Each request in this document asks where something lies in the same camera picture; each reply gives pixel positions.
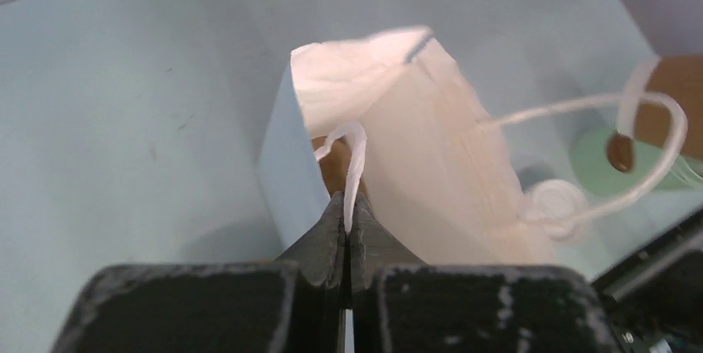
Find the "white coffee cup lid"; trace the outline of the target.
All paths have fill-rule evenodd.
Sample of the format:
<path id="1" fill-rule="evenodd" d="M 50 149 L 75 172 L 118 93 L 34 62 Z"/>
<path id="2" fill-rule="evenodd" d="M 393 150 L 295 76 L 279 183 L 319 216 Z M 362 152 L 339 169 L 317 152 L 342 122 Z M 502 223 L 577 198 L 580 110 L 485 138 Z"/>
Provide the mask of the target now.
<path id="1" fill-rule="evenodd" d="M 634 138 L 640 96 L 646 92 L 652 73 L 660 60 L 660 58 L 653 58 L 641 62 L 629 76 L 618 104 L 616 131 L 619 134 Z"/>

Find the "stack of white lids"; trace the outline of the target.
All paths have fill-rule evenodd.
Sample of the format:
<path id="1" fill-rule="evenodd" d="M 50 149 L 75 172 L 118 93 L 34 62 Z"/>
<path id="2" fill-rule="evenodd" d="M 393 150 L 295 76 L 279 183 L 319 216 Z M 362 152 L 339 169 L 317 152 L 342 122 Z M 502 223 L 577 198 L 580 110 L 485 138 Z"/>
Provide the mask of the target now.
<path id="1" fill-rule="evenodd" d="M 526 208 L 523 220 L 541 226 L 558 244 L 575 244 L 587 227 L 569 224 L 564 219 L 589 207 L 585 194 L 575 185 L 561 179 L 537 182 L 524 192 Z"/>

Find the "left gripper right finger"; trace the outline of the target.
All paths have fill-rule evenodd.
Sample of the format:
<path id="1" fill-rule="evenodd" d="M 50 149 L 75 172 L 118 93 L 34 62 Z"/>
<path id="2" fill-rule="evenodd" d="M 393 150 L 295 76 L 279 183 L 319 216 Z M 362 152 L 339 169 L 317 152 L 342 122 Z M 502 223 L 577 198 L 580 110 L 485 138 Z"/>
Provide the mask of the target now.
<path id="1" fill-rule="evenodd" d="M 358 198 L 348 236 L 358 352 L 617 352 L 597 293 L 552 265 L 430 265 Z"/>

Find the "light blue paper bag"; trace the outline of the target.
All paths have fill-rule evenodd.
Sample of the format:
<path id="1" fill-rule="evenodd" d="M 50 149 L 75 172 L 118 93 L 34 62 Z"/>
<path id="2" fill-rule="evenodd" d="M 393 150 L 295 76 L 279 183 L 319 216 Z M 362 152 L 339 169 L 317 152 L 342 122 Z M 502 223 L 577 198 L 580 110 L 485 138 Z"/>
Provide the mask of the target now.
<path id="1" fill-rule="evenodd" d="M 502 127 L 619 104 L 597 94 L 493 118 L 428 27 L 293 50 L 264 134 L 257 173 L 284 247 L 319 219 L 330 197 L 318 161 L 345 138 L 351 149 L 344 230 L 360 186 L 380 223 L 430 264 L 554 264 L 544 229 L 524 221 L 526 198 Z M 681 106 L 660 93 L 639 102 L 667 109 L 664 152 L 630 189 L 564 219 L 583 225 L 651 191 L 681 151 Z"/>

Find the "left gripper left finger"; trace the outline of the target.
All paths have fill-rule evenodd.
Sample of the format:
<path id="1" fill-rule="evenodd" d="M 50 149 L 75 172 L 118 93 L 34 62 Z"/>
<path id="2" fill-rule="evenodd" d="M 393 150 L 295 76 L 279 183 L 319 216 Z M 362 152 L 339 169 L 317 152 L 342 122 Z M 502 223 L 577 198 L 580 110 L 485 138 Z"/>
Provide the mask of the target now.
<path id="1" fill-rule="evenodd" d="M 78 294 L 54 352 L 342 352 L 343 195 L 273 260 L 119 264 Z"/>

